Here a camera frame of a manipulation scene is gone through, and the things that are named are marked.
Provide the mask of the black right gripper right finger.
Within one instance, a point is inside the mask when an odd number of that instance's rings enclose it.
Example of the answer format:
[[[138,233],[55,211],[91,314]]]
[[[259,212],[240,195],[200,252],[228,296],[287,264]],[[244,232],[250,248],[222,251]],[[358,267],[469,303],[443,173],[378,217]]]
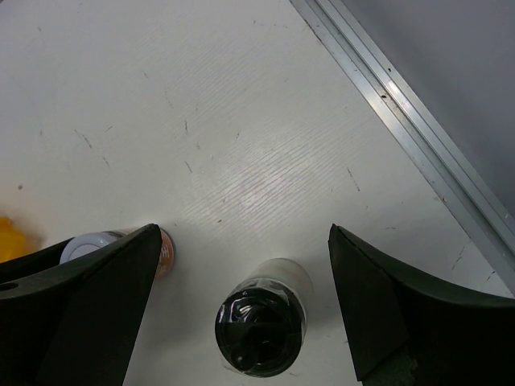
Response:
[[[513,384],[513,299],[434,277],[337,225],[328,247],[362,384]]]

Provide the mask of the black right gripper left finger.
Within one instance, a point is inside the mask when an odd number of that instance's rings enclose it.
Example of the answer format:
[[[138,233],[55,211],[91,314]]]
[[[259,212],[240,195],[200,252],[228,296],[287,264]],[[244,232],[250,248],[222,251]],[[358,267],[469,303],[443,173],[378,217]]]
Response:
[[[1,264],[1,383],[121,385],[159,262],[148,224],[61,263],[67,241]]]

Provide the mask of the black lid white powder jar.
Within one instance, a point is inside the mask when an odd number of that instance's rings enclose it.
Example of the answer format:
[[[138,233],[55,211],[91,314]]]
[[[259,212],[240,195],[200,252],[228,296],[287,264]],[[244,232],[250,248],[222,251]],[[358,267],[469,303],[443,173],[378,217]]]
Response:
[[[256,378],[285,372],[303,346],[312,295],[311,279],[295,261],[269,259],[255,268],[216,314],[216,343],[227,366]]]

